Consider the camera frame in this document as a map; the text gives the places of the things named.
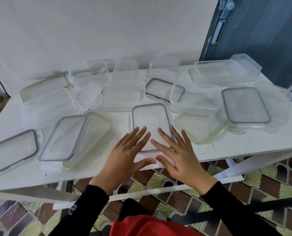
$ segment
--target hand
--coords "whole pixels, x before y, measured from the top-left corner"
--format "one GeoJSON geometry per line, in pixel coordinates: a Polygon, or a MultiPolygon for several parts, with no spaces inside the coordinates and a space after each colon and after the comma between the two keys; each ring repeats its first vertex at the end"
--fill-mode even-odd
{"type": "Polygon", "coordinates": [[[162,163],[173,178],[196,189],[200,194],[206,194],[211,187],[215,185],[217,179],[209,175],[202,168],[199,160],[195,156],[191,141],[187,137],[185,131],[181,131],[184,138],[183,140],[173,126],[170,126],[170,130],[177,142],[165,134],[161,128],[158,128],[158,133],[173,150],[156,142],[154,139],[151,139],[150,142],[157,149],[169,156],[175,162],[175,167],[161,155],[156,156],[156,159],[162,163]]]}
{"type": "Polygon", "coordinates": [[[134,158],[150,138],[150,132],[138,142],[145,134],[147,127],[143,127],[138,132],[139,127],[136,127],[130,134],[125,136],[116,144],[107,161],[104,164],[101,172],[89,182],[89,185],[95,185],[103,189],[108,196],[112,194],[118,186],[135,175],[141,168],[156,164],[156,160],[146,158],[134,163],[134,158]]]}

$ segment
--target black sleeve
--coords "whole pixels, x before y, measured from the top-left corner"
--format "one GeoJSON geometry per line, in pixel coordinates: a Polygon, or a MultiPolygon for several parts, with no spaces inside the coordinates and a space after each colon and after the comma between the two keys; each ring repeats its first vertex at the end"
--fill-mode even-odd
{"type": "Polygon", "coordinates": [[[233,236],[281,235],[231,194],[219,181],[202,198],[214,209],[233,236]]]}
{"type": "Polygon", "coordinates": [[[58,223],[49,236],[88,236],[109,197],[101,188],[87,185],[68,214],[58,223]]]}

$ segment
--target transparent container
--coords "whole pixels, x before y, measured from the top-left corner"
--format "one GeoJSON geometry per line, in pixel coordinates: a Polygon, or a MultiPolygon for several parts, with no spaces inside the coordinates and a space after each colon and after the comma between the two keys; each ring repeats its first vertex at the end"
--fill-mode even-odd
{"type": "Polygon", "coordinates": [[[271,121],[263,99],[254,87],[224,89],[222,98],[229,129],[255,131],[271,121]]]}
{"type": "Polygon", "coordinates": [[[149,64],[146,77],[175,83],[180,78],[179,66],[180,61],[168,55],[155,57],[149,64]]]}
{"type": "MultiPolygon", "coordinates": [[[[168,136],[173,138],[169,126],[172,124],[172,116],[166,107],[161,103],[139,105],[133,108],[130,115],[130,128],[147,127],[151,132],[151,138],[157,142],[170,147],[169,144],[159,135],[157,129],[160,127],[168,136]]],[[[150,141],[140,151],[149,153],[159,151],[150,141]]]]}
{"type": "Polygon", "coordinates": [[[54,94],[20,104],[22,123],[27,128],[43,129],[64,116],[75,114],[77,110],[78,107],[65,88],[58,89],[54,94]]]}
{"type": "Polygon", "coordinates": [[[233,55],[229,60],[195,62],[195,83],[226,87],[235,83],[257,81],[262,67],[247,54],[233,55]]]}
{"type": "Polygon", "coordinates": [[[111,81],[136,80],[139,70],[138,63],[134,59],[121,59],[115,64],[111,81]]]}
{"type": "Polygon", "coordinates": [[[212,115],[223,103],[220,88],[215,85],[175,83],[170,95],[170,110],[173,113],[212,115]]]}
{"type": "Polygon", "coordinates": [[[70,67],[68,79],[78,90],[83,89],[90,82],[101,88],[110,82],[109,71],[103,60],[89,61],[78,66],[70,67]]]}
{"type": "Polygon", "coordinates": [[[144,102],[145,83],[143,81],[111,81],[110,85],[103,88],[102,95],[103,100],[96,108],[97,111],[129,112],[133,107],[144,102]]]}
{"type": "Polygon", "coordinates": [[[27,162],[37,154],[38,150],[37,133],[34,130],[27,130],[1,141],[0,175],[27,162]]]}
{"type": "Polygon", "coordinates": [[[191,142],[210,144],[226,129],[227,119],[223,108],[214,114],[200,115],[180,113],[175,117],[175,125],[181,131],[185,130],[191,142]]]}
{"type": "Polygon", "coordinates": [[[289,121],[292,93],[288,89],[258,81],[254,87],[260,92],[272,121],[271,127],[282,126],[289,121]]]}
{"type": "Polygon", "coordinates": [[[84,88],[78,91],[75,102],[82,111],[96,109],[103,100],[102,88],[94,83],[88,83],[84,88]]]}
{"type": "MultiPolygon", "coordinates": [[[[170,95],[172,91],[173,83],[152,78],[146,85],[146,95],[149,99],[156,102],[170,103],[170,95]]],[[[183,87],[180,86],[179,92],[184,91],[183,87]]]]}
{"type": "Polygon", "coordinates": [[[29,103],[49,94],[56,93],[67,87],[68,83],[62,75],[50,76],[47,79],[29,85],[20,90],[20,97],[23,103],[29,103]]]}
{"type": "Polygon", "coordinates": [[[112,122],[97,113],[61,118],[42,147],[38,160],[44,170],[73,168],[93,148],[106,147],[112,122]]]}

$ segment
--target right hand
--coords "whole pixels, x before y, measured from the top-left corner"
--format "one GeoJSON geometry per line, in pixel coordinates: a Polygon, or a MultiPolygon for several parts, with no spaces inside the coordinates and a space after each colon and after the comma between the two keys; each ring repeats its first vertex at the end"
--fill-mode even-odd
{"type": "Polygon", "coordinates": [[[162,155],[156,156],[156,159],[160,161],[173,178],[196,189],[200,194],[206,194],[211,187],[215,185],[217,179],[209,175],[202,168],[185,131],[181,131],[184,138],[183,140],[173,126],[170,126],[170,130],[177,142],[168,136],[161,128],[158,128],[158,133],[172,149],[158,143],[154,139],[151,139],[150,142],[158,150],[169,156],[175,162],[175,167],[162,155]]]}

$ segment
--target table leg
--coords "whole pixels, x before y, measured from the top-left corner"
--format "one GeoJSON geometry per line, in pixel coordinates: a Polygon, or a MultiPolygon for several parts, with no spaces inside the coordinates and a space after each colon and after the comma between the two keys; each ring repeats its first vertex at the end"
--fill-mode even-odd
{"type": "Polygon", "coordinates": [[[79,195],[50,189],[43,185],[0,191],[0,199],[27,202],[66,203],[76,201],[78,197],[79,195]]]}
{"type": "Polygon", "coordinates": [[[292,157],[292,150],[283,150],[279,152],[270,152],[254,155],[244,160],[243,162],[229,167],[228,169],[218,173],[215,176],[217,176],[217,178],[238,176],[274,164],[290,157],[292,157]]]}

